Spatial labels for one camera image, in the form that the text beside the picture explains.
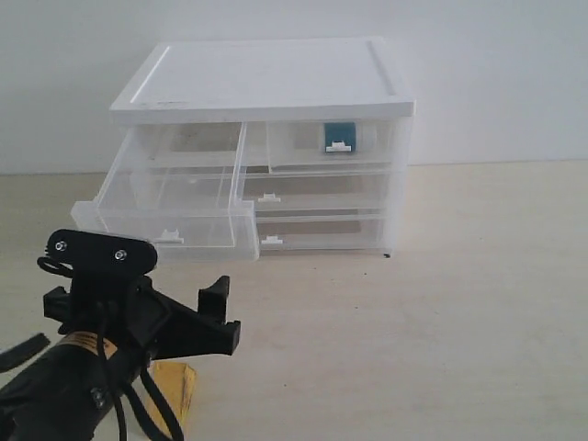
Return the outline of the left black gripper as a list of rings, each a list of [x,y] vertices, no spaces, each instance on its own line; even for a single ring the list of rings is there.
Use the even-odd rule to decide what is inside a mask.
[[[134,281],[76,277],[69,291],[43,296],[44,316],[58,322],[60,351],[107,358],[230,356],[241,323],[227,320],[230,277],[198,291],[197,307],[165,296],[147,276]]]

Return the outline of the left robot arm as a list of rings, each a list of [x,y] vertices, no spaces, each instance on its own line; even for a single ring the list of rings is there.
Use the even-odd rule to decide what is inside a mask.
[[[155,385],[155,360],[233,354],[241,324],[226,319],[230,279],[198,293],[195,310],[157,291],[147,276],[77,276],[43,298],[63,338],[1,389],[4,440],[90,440],[127,397],[151,440],[183,429]]]

